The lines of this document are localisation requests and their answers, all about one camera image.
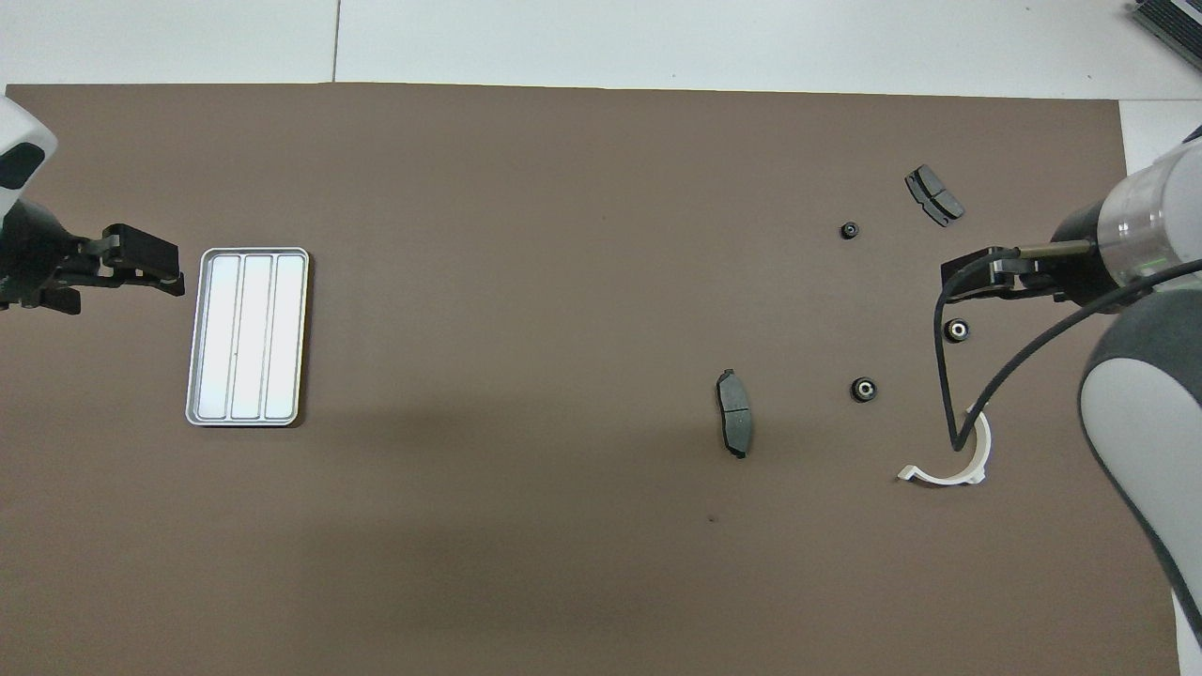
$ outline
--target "brown board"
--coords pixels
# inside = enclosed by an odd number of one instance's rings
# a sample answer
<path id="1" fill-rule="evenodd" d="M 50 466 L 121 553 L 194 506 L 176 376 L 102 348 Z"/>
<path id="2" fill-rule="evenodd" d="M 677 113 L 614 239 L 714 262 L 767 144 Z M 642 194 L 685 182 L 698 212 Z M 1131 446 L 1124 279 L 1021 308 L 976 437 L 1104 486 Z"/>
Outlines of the brown board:
<path id="1" fill-rule="evenodd" d="M 983 484 L 894 479 L 968 461 L 938 399 L 939 263 L 1105 196 L 1113 102 L 8 95 L 60 141 L 28 197 L 178 243 L 191 289 L 0 315 L 0 672 L 1176 670 L 1168 586 L 1078 429 L 1105 319 L 996 396 Z M 924 162 L 968 209 L 951 227 L 905 189 Z M 313 255 L 304 420 L 191 427 L 197 261 L 250 245 Z M 1070 309 L 956 306 L 957 405 Z"/>

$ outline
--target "metal nut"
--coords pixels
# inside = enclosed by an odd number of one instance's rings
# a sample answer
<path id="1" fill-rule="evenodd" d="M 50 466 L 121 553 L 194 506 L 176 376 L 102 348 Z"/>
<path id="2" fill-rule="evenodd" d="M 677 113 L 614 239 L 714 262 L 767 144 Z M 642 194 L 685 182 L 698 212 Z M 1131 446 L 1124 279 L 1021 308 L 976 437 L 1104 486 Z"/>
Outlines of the metal nut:
<path id="1" fill-rule="evenodd" d="M 859 403 L 871 402 L 876 398 L 876 383 L 871 378 L 857 378 L 851 384 L 851 397 Z"/>
<path id="2" fill-rule="evenodd" d="M 944 324 L 944 338 L 947 338 L 951 343 L 963 343 L 971 334 L 972 331 L 969 328 L 969 322 L 960 318 L 950 319 Z"/>

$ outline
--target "silver rectangular tray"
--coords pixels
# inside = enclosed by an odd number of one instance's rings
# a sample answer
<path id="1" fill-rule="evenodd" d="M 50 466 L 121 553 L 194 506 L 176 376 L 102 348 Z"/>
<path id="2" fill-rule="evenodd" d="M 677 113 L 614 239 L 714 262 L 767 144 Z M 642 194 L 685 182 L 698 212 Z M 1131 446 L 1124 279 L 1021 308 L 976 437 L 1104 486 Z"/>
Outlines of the silver rectangular tray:
<path id="1" fill-rule="evenodd" d="M 201 426 L 285 426 L 297 419 L 309 253 L 209 249 L 188 369 L 185 415 Z"/>

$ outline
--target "black ribbed object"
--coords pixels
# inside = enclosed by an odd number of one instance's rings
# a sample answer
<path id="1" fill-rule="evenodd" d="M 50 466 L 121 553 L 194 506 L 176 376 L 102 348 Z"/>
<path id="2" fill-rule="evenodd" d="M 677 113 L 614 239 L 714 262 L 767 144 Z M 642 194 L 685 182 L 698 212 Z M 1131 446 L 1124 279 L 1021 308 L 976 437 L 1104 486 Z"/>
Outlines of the black ribbed object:
<path id="1" fill-rule="evenodd" d="M 1131 17 L 1202 70 L 1202 0 L 1139 0 Z"/>

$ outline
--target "white floor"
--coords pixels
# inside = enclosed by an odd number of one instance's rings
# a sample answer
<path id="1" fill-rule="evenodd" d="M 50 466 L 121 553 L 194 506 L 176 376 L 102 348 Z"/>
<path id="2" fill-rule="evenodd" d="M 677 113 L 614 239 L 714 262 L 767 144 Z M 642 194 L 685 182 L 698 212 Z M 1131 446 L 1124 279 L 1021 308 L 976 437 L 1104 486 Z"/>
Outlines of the white floor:
<path id="1" fill-rule="evenodd" d="M 1135 171 L 1202 125 L 1202 73 L 1125 5 L 4 0 L 0 90 L 369 81 L 1112 99 Z M 1183 674 L 1202 676 L 1179 635 Z"/>

